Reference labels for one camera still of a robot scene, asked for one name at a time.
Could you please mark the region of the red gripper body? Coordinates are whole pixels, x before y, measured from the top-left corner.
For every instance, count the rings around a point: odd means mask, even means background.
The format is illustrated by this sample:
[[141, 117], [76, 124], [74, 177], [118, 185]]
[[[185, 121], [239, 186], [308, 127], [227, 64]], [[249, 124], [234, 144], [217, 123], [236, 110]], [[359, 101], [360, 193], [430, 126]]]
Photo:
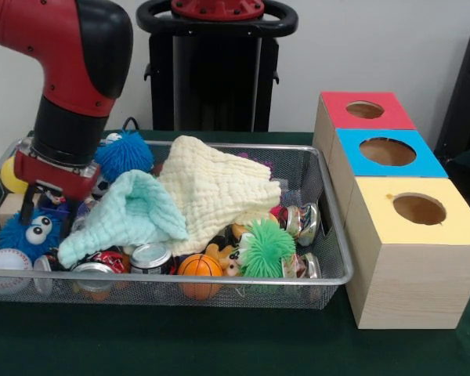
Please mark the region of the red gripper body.
[[60, 166], [36, 154], [31, 142], [32, 138], [26, 137], [16, 148], [14, 173], [18, 179], [75, 201], [83, 201], [92, 192], [100, 174], [96, 162], [91, 161], [85, 168]]

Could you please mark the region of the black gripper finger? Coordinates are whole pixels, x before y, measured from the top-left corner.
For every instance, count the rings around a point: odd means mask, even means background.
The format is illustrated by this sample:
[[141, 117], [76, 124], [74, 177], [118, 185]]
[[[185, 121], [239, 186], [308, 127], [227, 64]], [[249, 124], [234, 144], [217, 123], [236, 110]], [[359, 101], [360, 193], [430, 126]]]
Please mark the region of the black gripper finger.
[[34, 213], [35, 203], [33, 202], [36, 191], [36, 185], [29, 185], [23, 197], [23, 203], [20, 209], [20, 224], [26, 226], [31, 222], [31, 216]]
[[65, 239], [71, 233], [71, 228], [78, 216], [79, 201], [67, 198], [67, 217], [60, 229], [60, 239]]

